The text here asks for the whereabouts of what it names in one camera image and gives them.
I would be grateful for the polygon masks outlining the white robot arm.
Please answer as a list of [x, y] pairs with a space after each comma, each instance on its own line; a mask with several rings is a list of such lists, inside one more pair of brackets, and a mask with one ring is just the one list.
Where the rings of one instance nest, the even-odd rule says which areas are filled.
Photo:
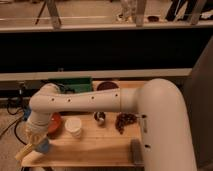
[[75, 94], [62, 94], [48, 83], [30, 98], [29, 106], [27, 131], [31, 135], [45, 135], [54, 112], [137, 114], [145, 171], [197, 171], [186, 104], [180, 90], [168, 80]]

